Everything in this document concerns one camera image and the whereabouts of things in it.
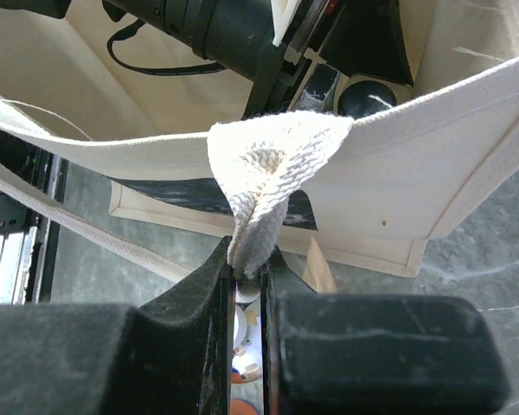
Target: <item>bag handle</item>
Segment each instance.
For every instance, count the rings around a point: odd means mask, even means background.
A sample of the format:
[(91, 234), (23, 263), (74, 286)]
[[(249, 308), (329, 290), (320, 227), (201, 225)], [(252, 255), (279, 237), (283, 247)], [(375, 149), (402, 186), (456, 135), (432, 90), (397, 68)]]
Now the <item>bag handle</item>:
[(209, 165), (234, 215), (227, 261), (252, 277), (277, 243), (288, 201), (338, 151), (354, 119), (286, 112), (232, 124), (208, 134)]
[(134, 244), (106, 231), (102, 227), (91, 224), (79, 215), (67, 210), (58, 201), (26, 183), (2, 164), (0, 164), (0, 190), (83, 238), (174, 283), (179, 282), (194, 270), (188, 265)]

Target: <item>black cylinder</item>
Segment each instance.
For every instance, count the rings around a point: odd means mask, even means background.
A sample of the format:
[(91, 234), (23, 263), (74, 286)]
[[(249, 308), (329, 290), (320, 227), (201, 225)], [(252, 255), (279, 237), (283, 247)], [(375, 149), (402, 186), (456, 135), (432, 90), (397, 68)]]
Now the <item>black cylinder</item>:
[(277, 50), (270, 0), (108, 1), (249, 80), (259, 57)]
[(338, 99), (338, 113), (355, 119), (368, 117), (396, 106), (392, 90), (374, 80), (348, 86)]
[(118, 6), (127, 13), (131, 13), (157, 29), (165, 31), (163, 26), (165, 0), (107, 0), (107, 2)]

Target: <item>canvas tote bag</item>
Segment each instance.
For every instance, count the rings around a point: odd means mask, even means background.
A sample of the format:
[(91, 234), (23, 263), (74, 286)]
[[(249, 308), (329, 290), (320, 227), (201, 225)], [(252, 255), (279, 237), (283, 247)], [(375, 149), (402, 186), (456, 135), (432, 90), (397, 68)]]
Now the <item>canvas tote bag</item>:
[[(65, 124), (50, 134), (0, 98), (0, 128), (112, 178), (116, 215), (225, 235), (234, 229), (232, 209), (240, 235), (233, 255), (242, 254), (243, 269), (265, 257), (277, 234), (283, 250), (297, 253), (314, 235), (328, 260), (411, 277), (426, 242), (446, 236), (519, 169), (519, 0), (440, 0), (431, 12), (426, 38), (411, 35), (425, 44), (413, 70), (416, 98), (369, 118), (288, 113), (210, 133), (118, 140), (137, 128), (121, 123), (124, 134), (89, 142), (73, 139), (77, 131), (59, 137)], [(135, 99), (125, 98), (106, 114), (132, 115)], [(151, 118), (143, 113), (138, 128)], [(96, 119), (98, 112), (99, 129)], [(308, 160), (308, 169), (297, 160)], [(251, 178), (258, 165), (259, 187)], [(256, 258), (246, 253), (254, 240), (265, 242)]]

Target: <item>black cable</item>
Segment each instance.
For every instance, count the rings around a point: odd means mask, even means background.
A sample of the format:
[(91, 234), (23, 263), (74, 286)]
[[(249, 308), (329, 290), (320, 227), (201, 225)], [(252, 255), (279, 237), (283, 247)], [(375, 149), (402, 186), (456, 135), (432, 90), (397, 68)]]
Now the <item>black cable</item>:
[(204, 65), (195, 65), (193, 67), (162, 67), (162, 68), (154, 68), (154, 67), (134, 67), (133, 65), (129, 65), (120, 61), (119, 58), (113, 52), (113, 43), (126, 41), (127, 39), (131, 39), (134, 35), (137, 34), (138, 30), (142, 28), (146, 23), (142, 20), (137, 20), (134, 23), (131, 23), (126, 28), (121, 29), (119, 32), (115, 33), (109, 41), (107, 41), (107, 52), (110, 54), (112, 59), (118, 63), (121, 67), (125, 69), (129, 69), (130, 71), (144, 73), (145, 75), (152, 76), (187, 76), (187, 75), (202, 75), (205, 73), (216, 73), (225, 69), (225, 67), (219, 63), (207, 63)]

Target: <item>black device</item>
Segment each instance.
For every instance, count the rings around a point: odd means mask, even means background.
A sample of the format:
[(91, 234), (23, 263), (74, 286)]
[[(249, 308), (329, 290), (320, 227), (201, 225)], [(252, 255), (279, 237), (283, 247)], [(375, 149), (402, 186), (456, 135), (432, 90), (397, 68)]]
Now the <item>black device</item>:
[[(230, 69), (253, 81), (243, 116), (283, 112), (301, 92), (318, 54), (335, 73), (365, 74), (412, 85), (401, 32), (399, 0), (303, 0), (280, 45), (272, 44), (270, 0), (103, 0), (118, 22), (126, 13), (138, 21), (108, 42), (114, 60), (138, 72), (178, 76)], [(70, 0), (0, 0), (5, 9), (29, 10), (62, 18)], [(188, 68), (141, 68), (121, 62), (113, 43), (135, 35), (148, 23), (216, 63)]]
[[(0, 306), (0, 413), (227, 415), (229, 242), (140, 310)], [(484, 415), (508, 398), (490, 332), (465, 300), (319, 295), (278, 249), (259, 278), (265, 415)]]

